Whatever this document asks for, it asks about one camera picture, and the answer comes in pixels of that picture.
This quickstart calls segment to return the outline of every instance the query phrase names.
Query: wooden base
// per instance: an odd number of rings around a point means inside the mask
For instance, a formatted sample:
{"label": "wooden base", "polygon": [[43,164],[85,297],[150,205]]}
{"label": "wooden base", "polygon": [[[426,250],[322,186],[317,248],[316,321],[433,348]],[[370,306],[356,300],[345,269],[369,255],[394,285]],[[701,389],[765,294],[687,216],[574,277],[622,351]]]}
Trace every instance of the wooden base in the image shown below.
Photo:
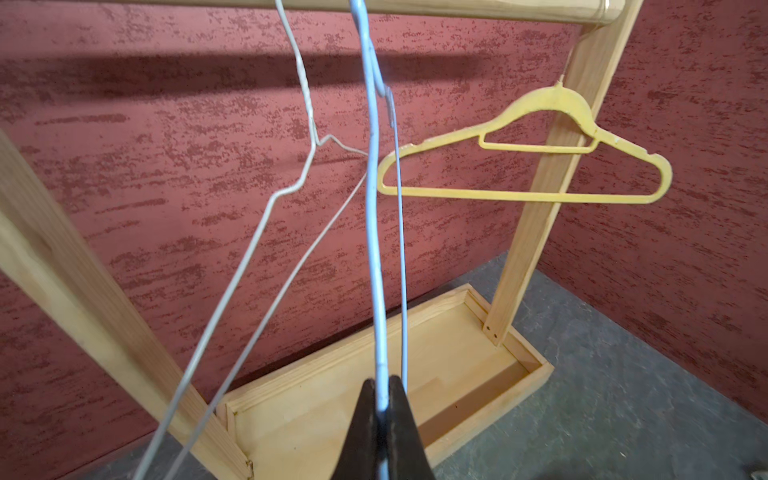
{"label": "wooden base", "polygon": [[[514,329],[498,348],[485,337],[490,308],[467,284],[409,310],[409,401],[432,466],[552,373]],[[399,374],[400,315],[388,329],[390,372]],[[253,462],[254,478],[326,480],[371,376],[372,327],[228,393],[217,414]]]}

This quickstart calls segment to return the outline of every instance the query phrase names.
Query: wall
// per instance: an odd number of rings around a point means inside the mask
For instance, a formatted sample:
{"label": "wall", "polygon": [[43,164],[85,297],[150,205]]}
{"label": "wall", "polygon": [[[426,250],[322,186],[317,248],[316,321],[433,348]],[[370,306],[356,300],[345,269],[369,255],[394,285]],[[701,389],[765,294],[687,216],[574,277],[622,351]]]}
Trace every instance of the wall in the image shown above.
{"label": "wall", "polygon": [[[764,7],[645,2],[598,123],[667,157],[672,188],[647,207],[564,207],[540,268],[768,420]],[[630,163],[601,150],[572,190],[650,191]]]}
{"label": "wall", "polygon": [[[364,147],[359,43],[344,14],[289,13],[321,134]],[[272,191],[297,178],[306,116],[274,11],[46,2],[0,4],[0,127],[69,213],[160,340],[185,365]],[[402,140],[478,123],[559,76],[576,29],[375,17]],[[546,116],[507,131],[543,141]],[[383,151],[392,148],[387,129]],[[409,181],[522,189],[515,162],[472,142],[411,157]],[[278,203],[217,331],[197,388],[210,398],[288,271],[364,171],[336,147]],[[390,306],[396,211],[381,199]],[[520,206],[406,200],[410,295],[503,251]],[[243,374],[371,315],[362,196],[296,278]],[[57,478],[154,422],[26,296],[0,283],[0,472]]]}

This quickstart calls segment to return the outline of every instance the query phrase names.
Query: wooden rail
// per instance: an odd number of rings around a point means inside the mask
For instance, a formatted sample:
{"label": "wooden rail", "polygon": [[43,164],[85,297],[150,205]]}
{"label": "wooden rail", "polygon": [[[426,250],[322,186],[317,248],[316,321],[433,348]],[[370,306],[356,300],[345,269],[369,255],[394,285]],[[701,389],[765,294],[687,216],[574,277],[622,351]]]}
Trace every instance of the wooden rail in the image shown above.
{"label": "wooden rail", "polygon": [[[274,0],[107,0],[113,3],[275,8]],[[368,0],[370,13],[607,25],[625,0]],[[288,10],[348,12],[349,0],[283,0]]]}

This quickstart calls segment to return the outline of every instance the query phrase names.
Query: hanger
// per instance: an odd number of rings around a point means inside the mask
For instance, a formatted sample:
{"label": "hanger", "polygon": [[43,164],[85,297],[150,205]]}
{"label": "hanger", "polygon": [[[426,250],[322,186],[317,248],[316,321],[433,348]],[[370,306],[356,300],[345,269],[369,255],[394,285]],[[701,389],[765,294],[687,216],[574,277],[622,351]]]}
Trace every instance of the hanger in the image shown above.
{"label": "hanger", "polygon": [[[592,142],[588,146],[559,147],[555,145],[499,144],[485,141],[486,134],[500,130],[527,114],[542,110],[560,111],[573,118],[584,134],[592,138]],[[431,187],[402,187],[402,195],[407,197],[557,202],[563,204],[650,204],[662,198],[667,190],[669,190],[672,182],[672,167],[666,158],[659,154],[648,154],[644,148],[598,127],[592,117],[592,109],[584,97],[570,88],[563,87],[562,81],[558,81],[554,87],[539,88],[523,95],[509,105],[499,116],[490,121],[428,138],[418,145],[403,145],[399,153],[400,157],[403,158],[474,137],[478,138],[479,145],[486,150],[541,152],[546,154],[589,154],[600,143],[604,143],[632,157],[654,165],[659,169],[661,182],[658,190],[650,195],[567,194],[565,192],[514,192]],[[395,187],[384,184],[384,174],[395,162],[395,159],[395,152],[392,152],[384,157],[384,160],[379,165],[377,187],[379,192],[385,195],[397,195]]]}

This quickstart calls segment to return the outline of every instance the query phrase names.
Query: gray floor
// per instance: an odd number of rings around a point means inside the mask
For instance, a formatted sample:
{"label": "gray floor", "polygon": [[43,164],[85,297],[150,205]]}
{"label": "gray floor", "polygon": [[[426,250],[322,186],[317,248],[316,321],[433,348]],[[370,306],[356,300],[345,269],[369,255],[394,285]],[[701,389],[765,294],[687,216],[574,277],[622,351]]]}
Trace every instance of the gray floor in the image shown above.
{"label": "gray floor", "polygon": [[[437,293],[469,282],[490,300],[503,264]],[[539,272],[515,328],[555,365],[552,377],[445,460],[438,480],[746,480],[768,466],[768,425]],[[161,478],[178,450],[169,438],[148,478]],[[140,455],[83,480],[130,478]],[[177,478],[213,477],[190,458]]]}

